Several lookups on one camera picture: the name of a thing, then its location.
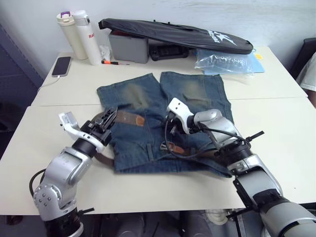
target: jeans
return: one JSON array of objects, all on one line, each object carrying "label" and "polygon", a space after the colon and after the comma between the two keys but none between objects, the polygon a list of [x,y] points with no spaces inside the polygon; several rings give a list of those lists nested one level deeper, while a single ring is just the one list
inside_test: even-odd
[{"label": "jeans", "polygon": [[[221,77],[161,73],[160,83],[153,74],[122,81],[97,89],[103,107],[118,107],[145,119],[144,126],[115,123],[110,144],[115,151],[117,173],[161,173],[207,170],[231,177],[228,169],[211,158],[175,158],[160,148],[164,142],[166,108],[173,97],[187,104],[192,113],[219,109],[233,121]],[[204,133],[169,135],[168,141],[194,154],[199,148],[210,149]]]}]

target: white thermos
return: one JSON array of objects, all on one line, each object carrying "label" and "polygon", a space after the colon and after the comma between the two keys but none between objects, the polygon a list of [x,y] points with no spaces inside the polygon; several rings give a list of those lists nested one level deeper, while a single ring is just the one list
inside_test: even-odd
[{"label": "white thermos", "polygon": [[57,23],[63,30],[69,44],[73,48],[76,57],[80,60],[87,59],[88,56],[85,53],[84,47],[77,32],[73,13],[69,11],[61,12],[56,16]]},{"label": "white thermos", "polygon": [[74,13],[74,20],[85,52],[92,65],[101,64],[101,53],[91,27],[90,19],[84,10]]}]

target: white wall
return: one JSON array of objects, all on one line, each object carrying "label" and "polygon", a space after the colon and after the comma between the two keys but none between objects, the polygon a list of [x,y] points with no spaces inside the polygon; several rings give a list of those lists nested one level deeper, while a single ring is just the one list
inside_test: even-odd
[{"label": "white wall", "polygon": [[286,68],[302,40],[316,36],[315,0],[0,0],[0,22],[42,75],[71,48],[55,16],[85,9],[99,43],[104,18],[139,19],[221,31],[269,46]]}]

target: white sleeve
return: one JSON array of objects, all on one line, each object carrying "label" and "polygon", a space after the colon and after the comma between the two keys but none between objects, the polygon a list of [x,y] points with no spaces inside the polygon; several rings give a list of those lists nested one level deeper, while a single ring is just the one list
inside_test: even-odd
[{"label": "white sleeve", "polygon": [[316,91],[316,53],[303,67],[296,81],[302,88]]}]

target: smartphone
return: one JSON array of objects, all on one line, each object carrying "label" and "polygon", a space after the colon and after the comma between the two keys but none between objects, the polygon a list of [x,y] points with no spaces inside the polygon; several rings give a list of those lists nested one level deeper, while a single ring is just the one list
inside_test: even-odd
[{"label": "smartphone", "polygon": [[70,67],[71,57],[60,57],[57,59],[54,70],[52,72],[52,77],[57,76],[67,76]]}]

